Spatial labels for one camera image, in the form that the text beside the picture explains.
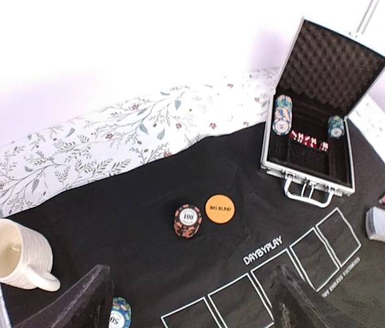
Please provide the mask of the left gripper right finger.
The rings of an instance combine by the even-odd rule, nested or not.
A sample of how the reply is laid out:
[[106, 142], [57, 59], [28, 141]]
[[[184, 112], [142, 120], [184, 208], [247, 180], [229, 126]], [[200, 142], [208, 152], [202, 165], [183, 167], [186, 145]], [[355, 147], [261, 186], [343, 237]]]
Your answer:
[[345, 327], [346, 315], [317, 294], [287, 266], [270, 276], [272, 315], [277, 327]]

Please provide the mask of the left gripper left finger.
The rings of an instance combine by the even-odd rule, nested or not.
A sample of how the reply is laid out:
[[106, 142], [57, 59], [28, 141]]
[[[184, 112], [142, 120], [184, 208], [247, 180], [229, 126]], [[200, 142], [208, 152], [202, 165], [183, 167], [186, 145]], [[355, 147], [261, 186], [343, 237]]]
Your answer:
[[114, 283], [110, 267], [96, 265], [56, 301], [17, 327], [108, 327]]

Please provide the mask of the blue green 50 chip stack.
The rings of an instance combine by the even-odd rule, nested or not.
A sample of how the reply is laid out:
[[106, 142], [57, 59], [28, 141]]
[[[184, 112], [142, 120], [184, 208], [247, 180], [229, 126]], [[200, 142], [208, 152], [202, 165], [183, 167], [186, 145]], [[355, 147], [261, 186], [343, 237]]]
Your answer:
[[113, 298], [109, 328], [130, 328], [132, 323], [132, 310], [130, 304], [121, 297]]

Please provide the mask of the blue playing card deck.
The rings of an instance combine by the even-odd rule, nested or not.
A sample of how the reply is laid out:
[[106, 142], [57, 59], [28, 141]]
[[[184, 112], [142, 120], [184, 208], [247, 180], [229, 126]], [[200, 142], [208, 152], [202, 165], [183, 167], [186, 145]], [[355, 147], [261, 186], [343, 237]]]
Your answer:
[[376, 206], [366, 213], [366, 232], [372, 241], [385, 243], [385, 210]]

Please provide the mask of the orange big blind button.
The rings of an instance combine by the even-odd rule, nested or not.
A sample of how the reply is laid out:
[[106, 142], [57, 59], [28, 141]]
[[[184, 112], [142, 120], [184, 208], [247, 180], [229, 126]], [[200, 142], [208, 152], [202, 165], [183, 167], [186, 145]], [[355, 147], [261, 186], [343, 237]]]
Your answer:
[[209, 220], [217, 224], [231, 221], [235, 215], [235, 205], [231, 198], [218, 194], [210, 197], [205, 203], [205, 213]]

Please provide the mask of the orange black 100 chip stack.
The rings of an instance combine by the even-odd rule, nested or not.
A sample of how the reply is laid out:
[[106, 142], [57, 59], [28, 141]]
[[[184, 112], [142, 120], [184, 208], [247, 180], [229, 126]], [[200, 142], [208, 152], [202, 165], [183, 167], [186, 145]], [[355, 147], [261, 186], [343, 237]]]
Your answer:
[[175, 212], [174, 231], [183, 238], [192, 238], [198, 233], [202, 219], [203, 217], [198, 207], [192, 204], [184, 204]]

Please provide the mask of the poker chip row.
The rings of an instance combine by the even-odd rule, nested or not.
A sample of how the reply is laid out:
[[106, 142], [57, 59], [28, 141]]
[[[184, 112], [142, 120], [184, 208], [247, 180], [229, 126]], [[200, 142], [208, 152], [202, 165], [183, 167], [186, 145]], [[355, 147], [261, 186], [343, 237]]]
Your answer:
[[279, 136], [287, 135], [291, 130], [292, 107], [292, 99], [287, 95], [281, 94], [275, 99], [272, 129]]
[[345, 134], [345, 127], [343, 119], [334, 115], [328, 119], [328, 136], [333, 139], [339, 139]]

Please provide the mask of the aluminium poker chip case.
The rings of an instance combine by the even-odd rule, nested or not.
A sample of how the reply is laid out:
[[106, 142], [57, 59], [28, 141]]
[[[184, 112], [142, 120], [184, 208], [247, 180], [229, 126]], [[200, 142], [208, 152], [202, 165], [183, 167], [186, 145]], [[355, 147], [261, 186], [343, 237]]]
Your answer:
[[[355, 192], [352, 143], [348, 119], [385, 71], [385, 50], [356, 33], [343, 33], [308, 18], [300, 21], [272, 87], [263, 136], [261, 168], [284, 180], [292, 200], [325, 208], [334, 196]], [[287, 135], [272, 129], [275, 99], [292, 99]], [[345, 134], [328, 136], [328, 119], [338, 115]], [[290, 139], [298, 131], [329, 144], [322, 152]]]

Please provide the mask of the cream ceramic mug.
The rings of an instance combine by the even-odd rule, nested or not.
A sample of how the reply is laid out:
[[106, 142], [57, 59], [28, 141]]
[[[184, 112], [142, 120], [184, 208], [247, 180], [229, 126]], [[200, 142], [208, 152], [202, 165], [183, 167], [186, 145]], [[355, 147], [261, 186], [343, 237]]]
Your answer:
[[47, 239], [10, 219], [0, 219], [0, 283], [31, 290], [59, 290], [51, 273], [53, 251]]

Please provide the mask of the black poker table mat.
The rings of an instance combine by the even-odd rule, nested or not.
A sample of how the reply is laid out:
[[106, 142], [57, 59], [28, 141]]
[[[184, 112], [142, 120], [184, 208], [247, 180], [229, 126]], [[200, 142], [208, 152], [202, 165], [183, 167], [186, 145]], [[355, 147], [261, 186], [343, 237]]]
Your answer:
[[[356, 192], [318, 208], [287, 198], [283, 181], [260, 171], [263, 130], [204, 139], [12, 220], [47, 238], [62, 290], [109, 266], [133, 327], [269, 327], [266, 281], [278, 264], [365, 327], [385, 327], [385, 243], [366, 232], [367, 211], [385, 210], [382, 159], [350, 125]], [[235, 205], [228, 223], [205, 213], [218, 194]], [[173, 228], [184, 204], [203, 217], [192, 238]]]

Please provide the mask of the floral white tablecloth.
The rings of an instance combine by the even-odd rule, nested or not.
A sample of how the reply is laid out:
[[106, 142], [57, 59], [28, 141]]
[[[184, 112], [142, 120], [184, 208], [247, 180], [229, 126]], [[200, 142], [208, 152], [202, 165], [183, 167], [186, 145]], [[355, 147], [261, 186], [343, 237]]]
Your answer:
[[0, 219], [266, 120], [278, 68], [165, 87], [0, 148]]

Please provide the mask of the red dice row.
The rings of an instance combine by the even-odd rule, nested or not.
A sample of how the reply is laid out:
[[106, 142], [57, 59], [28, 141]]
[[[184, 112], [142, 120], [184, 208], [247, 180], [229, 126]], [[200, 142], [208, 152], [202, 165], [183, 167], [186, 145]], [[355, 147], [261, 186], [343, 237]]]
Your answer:
[[329, 144], [325, 141], [321, 141], [315, 137], [305, 135], [304, 133], [300, 133], [298, 131], [291, 131], [290, 139], [300, 145], [306, 146], [308, 148], [312, 148], [315, 150], [319, 150], [322, 152], [329, 151]]

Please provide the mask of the right aluminium frame post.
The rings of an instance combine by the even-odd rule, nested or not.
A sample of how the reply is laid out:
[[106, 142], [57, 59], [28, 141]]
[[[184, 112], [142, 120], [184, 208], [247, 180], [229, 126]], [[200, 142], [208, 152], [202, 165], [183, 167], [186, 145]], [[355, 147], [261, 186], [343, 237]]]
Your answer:
[[369, 26], [369, 23], [371, 22], [371, 19], [374, 15], [374, 12], [376, 11], [379, 0], [370, 0], [369, 4], [365, 10], [365, 13], [362, 16], [361, 21], [358, 24], [358, 27], [356, 29], [356, 34], [362, 35], [365, 33], [367, 27]]

